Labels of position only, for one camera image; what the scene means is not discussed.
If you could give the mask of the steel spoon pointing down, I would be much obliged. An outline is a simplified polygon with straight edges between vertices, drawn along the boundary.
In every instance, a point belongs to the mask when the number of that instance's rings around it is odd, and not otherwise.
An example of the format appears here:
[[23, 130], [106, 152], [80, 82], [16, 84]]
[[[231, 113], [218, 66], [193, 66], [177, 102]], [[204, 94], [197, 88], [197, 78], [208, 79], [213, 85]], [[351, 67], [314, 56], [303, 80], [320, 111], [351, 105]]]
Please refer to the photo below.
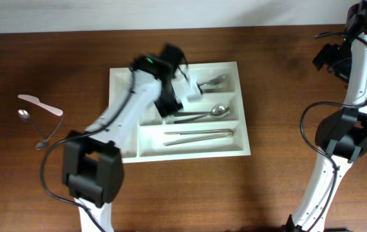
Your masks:
[[208, 116], [211, 116], [211, 114], [203, 114], [203, 115], [199, 115], [199, 116], [196, 116], [196, 117], [191, 117], [191, 118], [188, 118], [188, 119], [177, 120], [177, 121], [174, 121], [173, 124], [183, 124], [183, 123], [195, 121], [197, 119], [201, 119], [201, 118], [208, 117]]

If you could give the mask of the steel fork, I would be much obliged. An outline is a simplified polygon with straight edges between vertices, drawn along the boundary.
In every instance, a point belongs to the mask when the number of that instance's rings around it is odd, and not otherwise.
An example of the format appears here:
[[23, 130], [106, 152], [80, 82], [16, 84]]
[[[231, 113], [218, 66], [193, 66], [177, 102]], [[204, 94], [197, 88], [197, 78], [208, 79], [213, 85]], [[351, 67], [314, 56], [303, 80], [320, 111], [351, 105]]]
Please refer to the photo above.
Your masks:
[[227, 75], [222, 74], [208, 81], [200, 82], [198, 83], [198, 86], [205, 86], [205, 85], [216, 86], [216, 85], [224, 83], [226, 80], [227, 80]]
[[223, 88], [202, 89], [202, 93], [220, 93], [220, 92], [223, 92]]

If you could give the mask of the steel spoon pointing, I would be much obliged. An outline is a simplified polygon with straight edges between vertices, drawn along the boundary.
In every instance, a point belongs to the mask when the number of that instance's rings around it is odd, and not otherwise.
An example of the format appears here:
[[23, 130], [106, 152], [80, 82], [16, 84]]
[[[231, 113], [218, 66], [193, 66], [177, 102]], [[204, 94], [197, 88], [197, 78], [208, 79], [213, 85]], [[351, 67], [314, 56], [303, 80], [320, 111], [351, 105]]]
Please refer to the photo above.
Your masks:
[[193, 116], [195, 119], [212, 116], [215, 118], [222, 118], [226, 117], [230, 113], [230, 106], [224, 104], [217, 104], [215, 105], [212, 110], [210, 111], [197, 111], [197, 112], [177, 112], [174, 113], [174, 117], [186, 117], [186, 116]]

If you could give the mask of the steel kitchen tongs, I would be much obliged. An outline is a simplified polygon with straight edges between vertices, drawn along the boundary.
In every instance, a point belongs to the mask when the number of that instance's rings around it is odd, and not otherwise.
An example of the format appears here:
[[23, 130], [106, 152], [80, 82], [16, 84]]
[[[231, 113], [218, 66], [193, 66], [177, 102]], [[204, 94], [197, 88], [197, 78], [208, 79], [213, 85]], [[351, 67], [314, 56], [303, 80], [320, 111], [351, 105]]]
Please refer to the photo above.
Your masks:
[[232, 129], [218, 129], [218, 130], [198, 130], [198, 131], [168, 131], [164, 135], [179, 135], [188, 136], [186, 139], [177, 139], [164, 142], [164, 146], [174, 146], [179, 144], [187, 144], [192, 142], [200, 142], [204, 140], [220, 139], [225, 137], [232, 137], [235, 131]]

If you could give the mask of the long-handled steel spoon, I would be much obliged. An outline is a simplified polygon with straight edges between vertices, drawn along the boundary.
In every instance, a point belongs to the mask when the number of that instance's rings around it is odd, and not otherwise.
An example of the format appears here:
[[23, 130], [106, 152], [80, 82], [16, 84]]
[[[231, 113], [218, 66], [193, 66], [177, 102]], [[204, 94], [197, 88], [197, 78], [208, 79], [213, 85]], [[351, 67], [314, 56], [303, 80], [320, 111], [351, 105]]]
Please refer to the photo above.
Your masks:
[[59, 123], [56, 125], [56, 127], [54, 127], [53, 131], [43, 140], [39, 141], [36, 145], [35, 145], [35, 149], [36, 150], [43, 150], [45, 148], [47, 148], [49, 146], [49, 141], [50, 139], [56, 134], [57, 130], [60, 128], [61, 124], [64, 121], [64, 116], [62, 116], [62, 118], [60, 119]]

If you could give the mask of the white plastic knife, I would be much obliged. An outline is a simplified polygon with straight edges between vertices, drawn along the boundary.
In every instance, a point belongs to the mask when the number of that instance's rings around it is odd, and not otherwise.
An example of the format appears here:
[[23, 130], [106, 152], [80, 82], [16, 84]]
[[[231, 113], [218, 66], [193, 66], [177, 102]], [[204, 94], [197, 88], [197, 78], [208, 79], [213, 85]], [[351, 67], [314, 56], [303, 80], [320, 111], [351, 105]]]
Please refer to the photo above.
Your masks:
[[48, 104], [45, 104], [45, 103], [41, 102], [39, 100], [39, 98], [34, 97], [32, 95], [19, 94], [17, 97], [19, 99], [24, 100], [24, 101], [28, 101], [28, 102], [36, 105], [36, 106], [39, 106], [39, 107], [45, 109], [46, 111], [48, 111], [48, 112], [50, 112], [50, 113], [52, 113], [52, 114], [54, 114], [58, 117], [61, 117], [61, 116], [64, 115], [64, 112], [61, 109], [56, 108], [54, 106], [50, 106]]

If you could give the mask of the small steel teaspoon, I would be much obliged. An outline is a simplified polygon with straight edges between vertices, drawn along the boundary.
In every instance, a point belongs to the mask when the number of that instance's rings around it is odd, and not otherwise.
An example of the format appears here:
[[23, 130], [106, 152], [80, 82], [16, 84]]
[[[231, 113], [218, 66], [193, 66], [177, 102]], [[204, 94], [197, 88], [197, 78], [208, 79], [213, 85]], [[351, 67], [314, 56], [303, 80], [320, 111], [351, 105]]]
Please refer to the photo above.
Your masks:
[[46, 134], [40, 129], [40, 127], [38, 127], [38, 125], [36, 125], [36, 123], [34, 123], [30, 114], [26, 110], [18, 110], [18, 115], [22, 121], [29, 122], [42, 138], [47, 138]]

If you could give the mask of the left black arm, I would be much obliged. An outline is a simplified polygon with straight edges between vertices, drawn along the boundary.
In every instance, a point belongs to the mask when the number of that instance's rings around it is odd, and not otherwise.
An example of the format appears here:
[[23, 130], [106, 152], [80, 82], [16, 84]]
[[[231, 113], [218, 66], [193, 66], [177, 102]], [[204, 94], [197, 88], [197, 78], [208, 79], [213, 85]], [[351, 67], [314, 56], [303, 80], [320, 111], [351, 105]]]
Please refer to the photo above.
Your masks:
[[160, 55], [141, 55], [130, 66], [131, 83], [120, 99], [83, 133], [71, 131], [63, 153], [62, 183], [78, 207], [82, 231], [112, 231], [111, 203], [124, 181], [121, 149], [151, 106], [161, 117], [182, 109], [181, 94], [191, 84], [174, 82], [184, 52], [166, 44]]

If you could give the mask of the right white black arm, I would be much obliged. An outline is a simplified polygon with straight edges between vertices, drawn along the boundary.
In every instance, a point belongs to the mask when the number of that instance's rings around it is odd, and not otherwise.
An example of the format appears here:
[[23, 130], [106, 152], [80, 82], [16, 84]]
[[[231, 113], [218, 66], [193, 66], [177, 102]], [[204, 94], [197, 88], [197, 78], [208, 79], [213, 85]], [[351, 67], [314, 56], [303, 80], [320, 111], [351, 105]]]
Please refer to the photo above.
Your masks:
[[289, 215], [282, 231], [325, 231], [325, 220], [334, 195], [353, 163], [367, 152], [367, 1], [348, 10], [341, 44], [326, 44], [313, 64], [347, 83], [342, 104], [315, 102], [304, 110], [325, 105], [338, 110], [317, 127], [315, 141], [303, 140], [316, 151], [316, 163], [304, 197]]

